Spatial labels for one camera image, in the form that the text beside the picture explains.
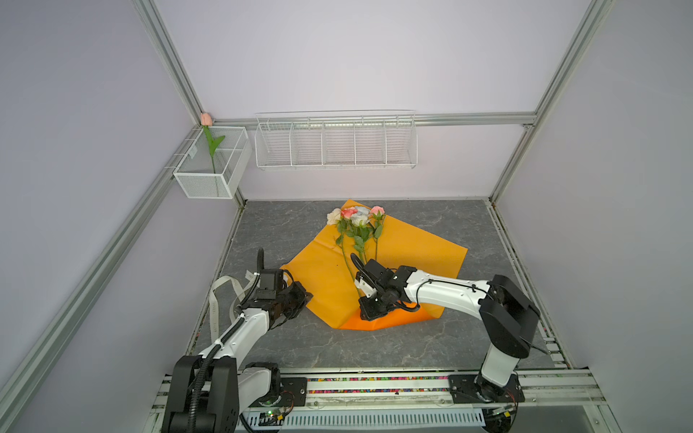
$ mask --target pink rose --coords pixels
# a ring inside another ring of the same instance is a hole
[[[385,215],[385,209],[381,208],[380,206],[373,206],[373,208],[371,209],[371,215]]]
[[[356,210],[355,207],[349,207],[349,208],[343,209],[342,210],[342,218],[351,218],[351,216],[357,212],[358,211]]]

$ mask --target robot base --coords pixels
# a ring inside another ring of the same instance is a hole
[[[477,383],[478,374],[451,374],[448,376],[450,383],[450,394],[453,402],[460,403],[521,403],[525,401],[525,394],[520,388],[518,376],[513,374],[508,380],[504,389],[498,388],[490,383],[479,386]]]
[[[306,387],[308,386],[308,379],[306,378],[281,378],[280,393],[282,391],[288,391],[291,394],[279,394],[280,401],[270,405],[272,407],[280,406],[291,406],[293,402],[294,407],[300,407],[306,405],[306,396],[308,392]],[[267,407],[263,404],[267,400],[266,397],[258,398],[250,407]]]

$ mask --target white wall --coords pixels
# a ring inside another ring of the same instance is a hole
[[[0,5],[0,385],[191,120],[128,0]],[[15,432],[138,432],[234,216],[177,185]]]
[[[500,199],[624,432],[690,431],[693,3],[615,4]]]
[[[191,128],[128,0],[0,5],[0,384]]]
[[[488,197],[522,132],[519,125],[420,127],[414,168],[265,172],[253,155],[240,188],[252,200]]]
[[[534,111],[589,0],[157,0],[202,106]]]
[[[13,432],[140,432],[186,349],[235,216],[177,184]]]

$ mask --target pink tulip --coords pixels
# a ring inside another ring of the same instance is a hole
[[[371,209],[371,215],[385,215],[385,209],[381,208],[380,206],[373,206],[373,208]]]
[[[212,116],[210,116],[209,113],[200,113],[200,123],[202,126],[212,126],[214,122],[212,121]]]

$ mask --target vent grille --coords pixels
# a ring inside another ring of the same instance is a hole
[[[252,412],[248,423],[254,430],[277,430],[277,426],[259,427],[259,413]],[[395,409],[395,410],[320,410],[294,412],[281,424],[282,430],[372,430],[433,427],[483,427],[481,409]]]

